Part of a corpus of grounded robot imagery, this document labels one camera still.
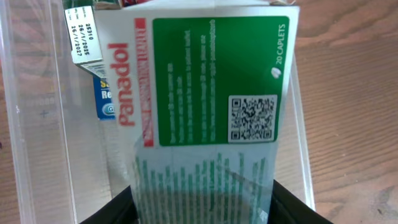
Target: panadol box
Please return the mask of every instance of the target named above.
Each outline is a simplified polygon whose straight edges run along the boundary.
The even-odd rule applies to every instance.
[[[265,1],[95,12],[142,223],[267,223],[298,16]]]

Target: wood grain surface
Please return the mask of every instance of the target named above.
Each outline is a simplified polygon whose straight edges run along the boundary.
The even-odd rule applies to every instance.
[[[334,223],[398,223],[398,0],[298,4],[317,212]],[[0,223],[18,223],[5,108],[0,79]]]

